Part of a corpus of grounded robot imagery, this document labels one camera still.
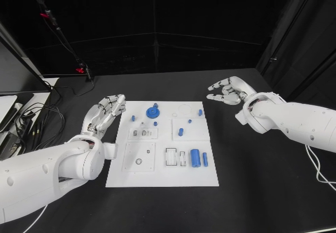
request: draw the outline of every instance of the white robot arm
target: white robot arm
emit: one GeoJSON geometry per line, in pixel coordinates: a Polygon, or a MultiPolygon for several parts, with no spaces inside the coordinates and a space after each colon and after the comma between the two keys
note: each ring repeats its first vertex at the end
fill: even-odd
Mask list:
{"type": "Polygon", "coordinates": [[[63,145],[0,161],[0,224],[40,209],[99,175],[116,145],[101,138],[125,111],[124,95],[108,96],[89,109],[80,135],[63,145]]]}
{"type": "Polygon", "coordinates": [[[238,77],[215,83],[207,89],[222,87],[223,95],[207,95],[212,100],[238,104],[243,100],[236,119],[249,124],[258,133],[271,129],[282,131],[292,141],[311,147],[336,152],[336,111],[314,105],[287,103],[269,93],[256,93],[238,77]]]}

